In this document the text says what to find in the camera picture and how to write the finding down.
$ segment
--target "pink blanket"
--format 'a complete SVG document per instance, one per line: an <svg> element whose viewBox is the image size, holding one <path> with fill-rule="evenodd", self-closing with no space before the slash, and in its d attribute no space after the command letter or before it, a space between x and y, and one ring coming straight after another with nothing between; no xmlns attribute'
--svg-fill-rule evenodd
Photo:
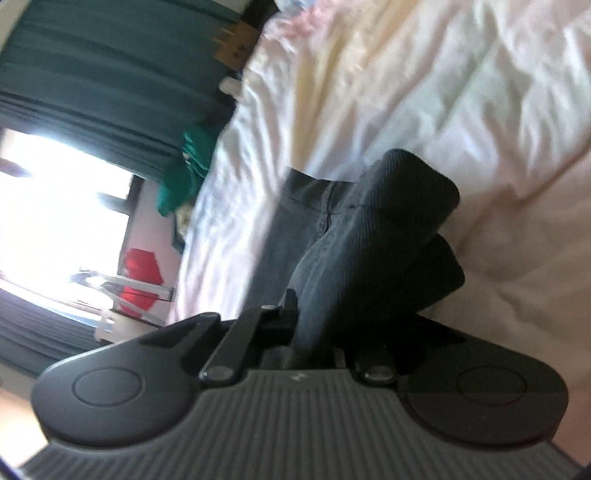
<svg viewBox="0 0 591 480"><path fill-rule="evenodd" d="M356 180L390 148L449 176L465 287L428 314L567 381L558 445L591 460L588 0L321 2L272 20L193 213L172 321L235 317L285 169Z"/></svg>

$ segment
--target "green cloth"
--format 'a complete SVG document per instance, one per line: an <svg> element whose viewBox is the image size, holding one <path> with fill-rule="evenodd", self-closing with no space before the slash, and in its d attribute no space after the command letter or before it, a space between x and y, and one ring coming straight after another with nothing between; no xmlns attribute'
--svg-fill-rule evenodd
<svg viewBox="0 0 591 480"><path fill-rule="evenodd" d="M216 128L199 124L183 134L183 155L166 169L158 189L160 215L166 217L197 196L209 172L218 133Z"/></svg>

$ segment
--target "wall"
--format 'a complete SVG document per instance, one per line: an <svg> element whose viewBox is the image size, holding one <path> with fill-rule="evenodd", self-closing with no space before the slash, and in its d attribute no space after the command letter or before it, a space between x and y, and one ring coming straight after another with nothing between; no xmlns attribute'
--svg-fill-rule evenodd
<svg viewBox="0 0 591 480"><path fill-rule="evenodd" d="M29 3L30 0L0 0L0 50Z"/></svg>
<svg viewBox="0 0 591 480"><path fill-rule="evenodd" d="M0 363L0 456L16 467L47 441L29 399L35 381Z"/></svg>
<svg viewBox="0 0 591 480"><path fill-rule="evenodd" d="M230 10L234 10L241 14L244 12L246 6L250 3L251 0L213 0L217 4L223 5L224 7L228 7Z"/></svg>
<svg viewBox="0 0 591 480"><path fill-rule="evenodd" d="M156 210L158 184L146 180L139 196L137 210L128 237L128 248L138 248L154 252L164 285L175 287L181 255L173 248L173 216L162 217ZM170 303L158 301L150 310L162 320L166 320Z"/></svg>

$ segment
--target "dark gray pants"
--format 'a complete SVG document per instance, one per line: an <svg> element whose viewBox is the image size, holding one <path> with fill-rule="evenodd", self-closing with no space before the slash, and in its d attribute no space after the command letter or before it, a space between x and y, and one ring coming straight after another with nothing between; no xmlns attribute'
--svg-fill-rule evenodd
<svg viewBox="0 0 591 480"><path fill-rule="evenodd" d="M437 230L456 186L418 157L387 152L357 183L292 170L245 308L298 298L291 367L313 363L335 333L417 312L464 282Z"/></svg>

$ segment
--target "gray fabric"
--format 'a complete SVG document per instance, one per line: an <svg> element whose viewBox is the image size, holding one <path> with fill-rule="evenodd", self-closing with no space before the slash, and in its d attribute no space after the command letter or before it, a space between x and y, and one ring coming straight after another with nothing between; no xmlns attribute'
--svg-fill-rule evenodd
<svg viewBox="0 0 591 480"><path fill-rule="evenodd" d="M183 131L232 105L212 0L33 0L0 53L0 125L160 179Z"/></svg>
<svg viewBox="0 0 591 480"><path fill-rule="evenodd" d="M299 320L286 366L321 365L334 335L417 312L463 284L437 235L458 202L449 179L401 150L354 184L292 171L245 308L293 288Z"/></svg>
<svg viewBox="0 0 591 480"><path fill-rule="evenodd" d="M98 347L91 326L0 288L0 359L37 377L59 360Z"/></svg>

